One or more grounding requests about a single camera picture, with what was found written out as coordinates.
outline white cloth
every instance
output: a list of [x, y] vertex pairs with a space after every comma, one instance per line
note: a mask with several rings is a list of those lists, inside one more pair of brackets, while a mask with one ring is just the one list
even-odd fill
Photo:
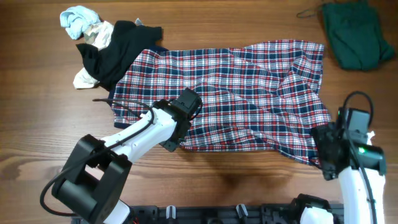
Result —
[[101, 22], [95, 11], [83, 6], [70, 7], [61, 12], [60, 21], [73, 40], [77, 40], [90, 25]]
[[[97, 47], [98, 50], [104, 49], [111, 42], [112, 32], [113, 25], [107, 21], [102, 22], [99, 27], [98, 35], [92, 45]], [[88, 74], [84, 67], [76, 74], [73, 80], [75, 89], [93, 88], [98, 83], [99, 81]]]

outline wooden floor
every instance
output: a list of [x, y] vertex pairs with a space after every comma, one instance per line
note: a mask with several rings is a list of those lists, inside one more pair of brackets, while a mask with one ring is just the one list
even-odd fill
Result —
[[[397, 1], [370, 1], [380, 13], [384, 37], [398, 50]], [[42, 187], [62, 168], [77, 140], [103, 137], [113, 128], [108, 93], [75, 90], [82, 67], [75, 44], [60, 27], [59, 14], [84, 5], [104, 20], [162, 26], [171, 50], [244, 47], [274, 39], [327, 44], [317, 17], [296, 13], [317, 0], [132, 1], [3, 0], [0, 3], [0, 223], [68, 223], [39, 205]], [[326, 47], [320, 97], [335, 118], [353, 90], [371, 95], [374, 144], [387, 156], [386, 223], [398, 219], [398, 60], [371, 72], [338, 68]], [[356, 105], [366, 109], [358, 98]], [[169, 153], [156, 147], [131, 169], [122, 199], [130, 205], [219, 206], [288, 203], [300, 193], [341, 202], [337, 180], [276, 152]], [[48, 195], [53, 208], [67, 208]]]

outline black cloth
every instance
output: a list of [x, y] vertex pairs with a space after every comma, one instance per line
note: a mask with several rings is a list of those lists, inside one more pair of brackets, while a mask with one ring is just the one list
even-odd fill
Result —
[[108, 91], [144, 50], [162, 38], [161, 27], [136, 26], [131, 21], [117, 21], [107, 48], [98, 50], [90, 44], [77, 44], [87, 72]]

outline red and blue plaid fabric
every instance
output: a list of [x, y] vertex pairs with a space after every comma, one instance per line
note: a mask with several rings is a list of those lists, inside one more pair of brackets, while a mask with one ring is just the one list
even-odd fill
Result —
[[[116, 85], [114, 98], [177, 98], [186, 88], [203, 101], [183, 143], [191, 151], [277, 150], [308, 164], [309, 135], [330, 116], [318, 97], [323, 45], [277, 40], [244, 48], [144, 50]], [[139, 105], [124, 103], [138, 113]], [[137, 118], [113, 105], [116, 123]]]

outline light blue cloth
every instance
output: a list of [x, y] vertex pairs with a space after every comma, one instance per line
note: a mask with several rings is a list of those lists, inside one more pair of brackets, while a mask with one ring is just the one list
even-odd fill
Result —
[[70, 38], [77, 40], [90, 25], [100, 21], [95, 11], [83, 6], [70, 7], [60, 14], [61, 26], [69, 34]]

